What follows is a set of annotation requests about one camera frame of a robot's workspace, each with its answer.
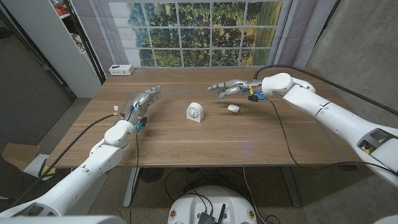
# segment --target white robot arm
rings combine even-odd
[[[317,95],[315,88],[309,82],[292,78],[288,73],[265,77],[261,88],[264,96],[277,93],[293,108],[313,116],[344,139],[362,161],[395,172],[396,174],[393,174],[379,167],[367,165],[378,176],[398,188],[398,129],[360,118]]]
[[[0,218],[67,215],[99,176],[119,164],[123,151],[128,148],[128,137],[141,129],[145,120],[143,116],[148,107],[160,98],[159,93],[160,86],[140,93],[124,120],[118,121],[105,133],[105,138],[91,149],[85,162],[43,196],[0,213]]]

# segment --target cardboard box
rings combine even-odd
[[[9,143],[2,152],[2,157],[19,170],[34,177],[39,177],[49,168],[45,165],[45,160],[49,155],[37,155],[37,151],[39,151],[39,146]],[[54,173],[55,169],[53,168],[43,180],[49,179]]]
[[[8,143],[2,152],[2,158],[24,171],[27,166],[36,158],[39,146]]]

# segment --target cable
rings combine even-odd
[[[368,97],[363,96],[363,95],[361,95],[361,94],[359,94],[359,93],[356,93],[356,92],[354,92],[354,91],[352,91],[352,90],[349,90],[349,89],[347,89],[347,88],[345,88],[345,87],[342,87],[341,85],[338,85],[338,84],[336,84],[336,83],[333,83],[333,82],[327,80],[326,78],[319,77],[319,76],[316,75],[316,74],[313,74],[313,73],[311,73],[311,72],[307,72],[307,71],[305,71],[305,70],[302,70],[302,69],[299,69],[299,68],[296,68],[296,67],[293,67],[293,66],[290,66],[290,65],[269,65],[269,66],[262,67],[262,68],[260,68],[258,71],[256,71],[256,73],[254,74],[254,78],[253,78],[253,79],[255,79],[255,80],[257,79],[257,77],[259,76],[259,72],[260,72],[260,71],[262,71],[262,70],[264,70],[264,69],[266,69],[266,68],[274,68],[274,67],[290,68],[290,69],[293,69],[293,70],[302,72],[302,73],[304,73],[304,74],[310,75],[311,77],[314,77],[314,78],[316,78],[316,79],[319,79],[319,80],[321,80],[321,81],[323,81],[323,82],[325,82],[325,83],[327,83],[327,84],[329,84],[329,85],[332,85],[332,86],[334,86],[334,87],[336,87],[336,88],[339,88],[340,90],[343,90],[343,91],[345,91],[345,92],[347,92],[347,93],[349,93],[349,94],[351,94],[351,95],[354,95],[354,96],[356,96],[356,97],[358,97],[358,98],[360,98],[360,99],[362,99],[362,100],[364,100],[364,101],[367,101],[367,102],[369,102],[369,103],[371,103],[371,104],[373,104],[373,105],[375,105],[375,106],[378,106],[378,107],[380,107],[380,108],[382,108],[382,109],[384,109],[384,110],[386,110],[386,111],[388,111],[388,112],[390,112],[390,113],[392,113],[392,114],[398,116],[398,111],[396,111],[396,110],[394,110],[394,109],[392,109],[392,108],[390,108],[390,107],[388,107],[388,106],[386,106],[386,105],[383,105],[383,104],[381,104],[381,103],[379,103],[379,102],[376,102],[376,101],[374,101],[374,100],[372,100],[372,99],[369,99]]]
[[[134,174],[134,179],[132,182],[132,189],[134,189],[134,186],[136,185],[136,177],[138,173],[138,160],[139,160],[139,147],[138,147],[138,130],[136,132],[136,142],[137,142],[137,165],[136,165],[136,173]],[[133,190],[131,190],[131,198],[130,198],[130,224],[131,224],[131,207],[132,207],[132,193]]]
[[[294,163],[296,163],[296,165],[297,165],[298,167],[300,167],[300,166],[297,164],[296,160],[294,159],[294,157],[293,157],[293,155],[292,155],[292,152],[290,151],[290,147],[289,147],[289,144],[288,144],[288,142],[287,142],[287,138],[286,138],[286,134],[285,134],[285,129],[284,129],[283,125],[282,125],[282,121],[280,120],[280,117],[279,117],[278,111],[277,111],[277,109],[276,109],[276,107],[275,107],[275,104],[274,104],[270,99],[267,98],[267,100],[270,101],[270,102],[272,103],[272,105],[274,106],[276,115],[278,116],[278,119],[279,119],[280,126],[282,127],[282,131],[284,132],[284,136],[285,136],[285,140],[286,140],[286,145],[287,145],[287,149],[289,150],[289,154],[290,154],[291,158],[293,159]],[[338,165],[338,164],[350,164],[350,163],[367,164],[367,165],[375,166],[375,167],[384,169],[384,170],[386,170],[386,171],[388,171],[388,172],[390,172],[390,173],[392,173],[392,174],[398,176],[398,172],[395,173],[393,170],[390,170],[390,169],[388,169],[388,168],[379,166],[379,165],[377,165],[377,164],[373,164],[373,163],[370,163],[370,162],[355,162],[355,161],[337,162],[337,163],[334,163],[334,164],[330,164],[330,165],[321,167],[321,168],[319,168],[319,169],[311,170],[311,172],[312,172],[312,171],[317,171],[317,170],[320,170],[320,169],[324,169],[324,168],[326,168],[326,167],[335,166],[335,165]]]
[[[250,197],[251,197],[251,201],[253,202],[254,209],[256,209],[256,212],[257,212],[257,214],[259,215],[259,218],[261,219],[261,221],[263,222],[263,224],[267,224],[266,221],[264,221],[264,219],[262,218],[261,214],[259,213],[259,210],[257,209],[256,203],[254,202],[254,198],[253,198],[253,196],[252,196],[252,193],[251,193],[251,190],[250,190],[250,187],[249,187],[249,184],[248,184],[248,180],[246,179],[246,172],[244,171],[244,167],[242,167],[242,168],[243,168],[243,177],[244,177],[244,181],[245,181],[246,186],[248,187],[248,190],[249,190],[249,192],[250,192]]]
[[[278,220],[278,224],[280,224],[280,221],[279,221],[278,217],[276,217],[275,215],[269,215],[269,216],[267,216],[266,221],[267,221],[268,218],[270,218],[270,217],[276,218],[276,220]]]
[[[327,166],[323,166],[323,167],[321,167],[321,168],[318,168],[318,169],[315,169],[315,170],[310,170],[310,171],[308,171],[308,172],[313,172],[313,171],[322,170],[322,169],[324,169],[324,168],[331,167],[331,166],[335,166],[335,165],[339,165],[339,164],[367,164],[367,165],[371,165],[371,166],[378,167],[378,168],[380,168],[380,169],[384,169],[384,170],[386,170],[386,171],[388,171],[388,172],[390,172],[390,173],[392,173],[392,174],[398,176],[398,172],[395,173],[393,170],[390,170],[390,169],[388,169],[388,168],[385,168],[385,167],[382,167],[382,166],[380,166],[380,165],[373,164],[373,163],[370,163],[370,162],[359,162],[359,161],[358,161],[358,162],[355,162],[355,161],[336,162],[336,163],[334,163],[334,164],[330,164],[330,165],[327,165]]]
[[[169,198],[171,199],[171,201],[172,201],[173,203],[174,203],[175,200],[172,198],[172,196],[170,195],[169,191],[167,190],[166,183],[167,183],[167,179],[169,178],[169,176],[172,175],[173,173],[177,172],[177,171],[181,171],[181,172],[183,172],[183,173],[185,174],[185,180],[187,180],[187,184],[189,184],[188,176],[187,176],[187,174],[186,174],[183,170],[177,169],[177,170],[175,170],[175,171],[173,171],[173,172],[171,172],[171,173],[169,173],[169,174],[167,175],[166,179],[164,180],[164,189],[166,190],[167,195],[169,196]]]
[[[118,209],[114,209],[114,210],[108,212],[107,215],[109,215],[111,212],[119,212],[120,217],[121,217],[121,218],[123,217],[123,216],[122,216],[122,213],[121,213]]]
[[[177,170],[175,170],[175,171],[173,171],[173,172],[171,172],[171,173],[169,173],[168,175],[167,175],[167,177],[165,178],[165,180],[164,180],[164,189],[165,189],[165,191],[166,191],[166,193],[167,193],[167,195],[169,196],[169,198],[171,199],[171,201],[174,203],[175,202],[175,200],[172,198],[172,196],[170,195],[170,193],[169,193],[169,191],[167,190],[167,186],[166,186],[166,183],[167,183],[167,179],[170,177],[170,175],[172,175],[173,173],[175,173],[175,172],[177,172],[177,171],[181,171],[181,172],[183,172],[184,173],[184,175],[185,175],[185,180],[187,181],[187,185],[189,184],[189,181],[188,181],[188,176],[187,176],[187,174],[183,171],[183,170],[180,170],[180,169],[177,169]],[[201,195],[199,195],[198,194],[198,192],[195,190],[195,189],[192,189],[195,193],[185,193],[185,194],[193,194],[193,195],[197,195],[197,196],[199,196],[200,197],[200,200],[203,202],[203,204],[205,205],[205,213],[207,214],[207,207],[206,207],[206,203],[205,203],[205,201],[202,199],[202,196]],[[211,212],[210,212],[210,215],[213,213],[213,205],[211,205]]]
[[[200,198],[205,198],[207,201],[209,201],[209,203],[210,203],[210,206],[211,206],[211,212],[210,212],[210,216],[213,214],[213,204],[211,203],[211,201],[208,199],[208,198],[206,198],[205,196],[203,196],[203,195],[200,195],[200,194],[198,194],[198,193],[185,193],[185,194],[183,194],[183,195],[196,195],[196,196],[199,196]]]
[[[40,177],[11,205],[10,208],[16,206],[21,202],[21,200],[50,172],[50,170],[57,164],[57,162],[67,153],[67,151],[77,142],[77,140],[80,139],[80,137],[86,133],[87,130],[89,130],[92,126],[94,126],[96,123],[105,120],[106,118],[110,118],[112,116],[116,116],[114,114],[107,115],[101,119],[98,119],[94,121],[91,125],[87,126],[76,138],[73,140],[69,146],[62,151],[62,153],[54,160],[54,162],[50,165],[50,167],[42,174]]]
[[[300,167],[299,164],[298,164],[298,163],[296,162],[296,160],[294,159],[294,157],[293,157],[293,155],[292,155],[292,152],[290,151],[290,147],[289,147],[289,143],[287,142],[287,137],[286,137],[284,125],[282,124],[282,121],[280,120],[278,110],[276,109],[275,104],[274,104],[270,99],[268,99],[268,98],[266,98],[266,99],[267,99],[268,101],[270,101],[270,102],[272,103],[272,105],[274,106],[276,115],[278,116],[278,120],[279,120],[280,126],[282,127],[282,131],[284,132],[287,150],[289,150],[289,154],[290,154],[291,158],[293,159],[294,163],[295,163],[298,167]]]
[[[207,214],[207,206],[206,206],[206,203],[205,203],[205,201],[203,200],[203,198],[198,194],[198,192],[195,190],[195,189],[192,189],[195,193],[194,194],[196,194],[197,196],[199,196],[199,198],[200,198],[200,200],[203,202],[203,204],[205,205],[205,213]],[[211,206],[211,212],[210,212],[210,216],[211,216],[211,214],[213,213],[213,206]]]

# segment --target table top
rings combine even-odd
[[[136,70],[131,76],[108,77],[58,146],[47,159],[51,164],[60,153],[92,122],[113,113],[127,112],[135,96],[156,85],[162,97],[149,107],[147,126],[138,132],[140,167],[198,166],[286,166],[294,165],[274,107],[267,100],[251,102],[246,95],[234,95],[215,101],[207,91],[212,84],[231,79],[252,80],[257,69],[212,68],[174,70]],[[317,74],[313,68],[307,71]],[[317,94],[351,110],[331,86],[288,68],[263,70],[259,78],[288,72],[310,82]],[[292,155],[300,165],[359,161],[347,143],[327,130],[311,116],[291,108],[282,98],[272,96]],[[205,110],[201,123],[186,118],[191,102]],[[227,110],[229,104],[240,107],[238,113]],[[77,167],[91,148],[104,137],[115,122],[108,118],[89,129],[61,158],[56,167]],[[135,166],[135,137],[131,139],[119,166]]]

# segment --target white clock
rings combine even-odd
[[[200,122],[205,116],[205,110],[199,103],[192,102],[187,108],[187,118]]]

